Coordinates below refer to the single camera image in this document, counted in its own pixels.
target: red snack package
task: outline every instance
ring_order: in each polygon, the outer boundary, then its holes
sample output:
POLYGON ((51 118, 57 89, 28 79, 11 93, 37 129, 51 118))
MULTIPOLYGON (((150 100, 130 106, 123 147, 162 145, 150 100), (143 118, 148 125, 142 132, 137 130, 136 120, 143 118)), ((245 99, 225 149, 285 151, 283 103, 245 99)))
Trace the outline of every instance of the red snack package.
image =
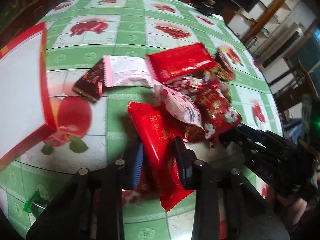
POLYGON ((202 115, 205 139, 214 138, 241 122, 241 115, 222 95, 218 79, 208 84, 206 90, 197 96, 196 103, 202 115))
POLYGON ((192 95, 199 94, 200 91, 202 91, 201 89, 203 85, 205 84, 206 83, 201 78, 185 76, 179 80, 176 80, 174 82, 171 82, 170 84, 167 84, 167 87, 170 87, 173 90, 176 90, 187 96, 192 96, 192 95))
POLYGON ((180 183, 173 139, 179 136, 176 120, 165 110, 129 102, 128 113, 140 135, 155 180, 161 206, 166 212, 188 196, 180 183))
POLYGON ((214 59, 199 42, 147 55, 146 62, 153 78, 164 84, 214 67, 214 59))

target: pink snack package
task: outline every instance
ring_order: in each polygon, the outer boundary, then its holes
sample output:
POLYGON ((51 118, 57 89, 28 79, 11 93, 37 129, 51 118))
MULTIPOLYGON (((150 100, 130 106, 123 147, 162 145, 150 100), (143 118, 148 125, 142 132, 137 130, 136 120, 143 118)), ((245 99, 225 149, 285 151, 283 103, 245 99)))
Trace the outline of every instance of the pink snack package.
POLYGON ((203 129, 200 111, 191 99, 164 85, 154 85, 154 90, 157 99, 174 118, 203 129))
POLYGON ((153 78, 141 57, 103 56, 104 86, 153 87, 153 78))

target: white flower design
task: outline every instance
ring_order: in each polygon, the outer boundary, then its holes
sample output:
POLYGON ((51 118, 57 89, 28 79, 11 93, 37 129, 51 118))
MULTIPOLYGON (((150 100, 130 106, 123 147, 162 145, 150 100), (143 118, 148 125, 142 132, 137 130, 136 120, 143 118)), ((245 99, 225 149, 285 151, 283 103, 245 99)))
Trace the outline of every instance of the white flower design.
POLYGON ((95 59, 96 57, 97 57, 97 54, 93 51, 89 51, 86 54, 84 54, 84 59, 87 61, 95 59))
POLYGON ((238 120, 238 112, 232 106, 229 107, 228 112, 224 116, 228 123, 234 123, 238 120))
POLYGON ((17 203, 14 204, 14 211, 16 212, 18 217, 21 217, 22 210, 21 210, 20 206, 17 203))
POLYGON ((53 61, 54 61, 55 63, 59 63, 59 62, 61 62, 62 60, 65 60, 66 57, 67 57, 67 55, 64 54, 64 53, 62 53, 62 54, 58 55, 57 57, 55 57, 53 61))
POLYGON ((205 129, 205 135, 204 135, 204 137, 206 138, 206 139, 209 139, 215 132, 216 132, 216 130, 215 130, 215 126, 213 126, 212 124, 210 124, 210 123, 205 123, 204 124, 204 129, 205 129))
POLYGON ((221 93, 221 89, 217 88, 217 89, 216 89, 216 92, 219 94, 219 96, 220 96, 221 98, 224 98, 224 95, 222 95, 222 93, 221 93))
POLYGON ((138 237, 141 240, 148 239, 151 240, 155 236, 155 231, 151 228, 140 228, 138 237))
POLYGON ((126 56, 137 57, 138 54, 133 50, 128 50, 127 53, 126 53, 126 56))

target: green checkered tablecloth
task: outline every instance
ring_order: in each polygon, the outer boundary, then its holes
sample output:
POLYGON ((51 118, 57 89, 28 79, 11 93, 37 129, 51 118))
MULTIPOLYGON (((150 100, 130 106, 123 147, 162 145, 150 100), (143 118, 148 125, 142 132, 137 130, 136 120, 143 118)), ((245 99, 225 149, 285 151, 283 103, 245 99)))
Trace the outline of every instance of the green checkered tablecloth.
MULTIPOLYGON (((202 42, 214 55, 219 45, 227 45, 239 58, 233 65, 236 79, 229 82, 232 106, 241 114, 243 123, 282 135, 277 108, 263 75, 219 16, 205 17, 176 0, 75 0, 62 3, 41 21, 46 21, 48 30, 49 94, 58 108, 63 101, 72 102, 72 84, 103 55, 145 57, 194 42, 202 42), (87 22, 93 22, 92 27, 81 31, 80 23, 87 22), (174 39, 156 29, 157 25, 183 30, 190 36, 174 39)), ((22 209, 36 190, 51 201, 80 168, 105 167, 121 155, 128 141, 136 138, 127 115, 128 101, 150 103, 153 96, 145 87, 113 88, 90 105, 92 120, 88 120, 90 127, 82 138, 89 147, 87 151, 74 153, 68 142, 58 140, 54 152, 44 155, 41 142, 0 172, 0 207, 23 237, 35 218, 22 209)), ((246 176, 263 194, 263 182, 250 171, 246 176)), ((125 205, 126 240, 190 239, 194 208, 195 194, 168 213, 159 199, 125 205)))

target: wall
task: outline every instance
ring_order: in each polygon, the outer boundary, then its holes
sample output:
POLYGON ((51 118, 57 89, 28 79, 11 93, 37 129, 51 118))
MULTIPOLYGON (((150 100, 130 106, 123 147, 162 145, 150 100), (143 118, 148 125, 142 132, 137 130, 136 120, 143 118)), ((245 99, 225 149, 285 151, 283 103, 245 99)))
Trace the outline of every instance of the wall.
MULTIPOLYGON (((261 0, 265 6, 269 6, 273 0, 261 0)), ((258 20, 259 17, 264 13, 265 7, 261 3, 257 3, 250 12, 245 10, 240 10, 240 12, 247 18, 258 20)), ((229 22, 228 26, 230 29, 239 35, 245 34, 249 29, 250 25, 238 14, 236 14, 232 20, 229 22)))
POLYGON ((309 28, 316 16, 308 8, 304 2, 300 2, 296 8, 292 11, 289 17, 282 23, 282 25, 274 31, 274 33, 268 38, 268 42, 263 44, 256 53, 261 54, 271 44, 273 44, 278 37, 280 37, 292 23, 302 24, 305 29, 309 28))

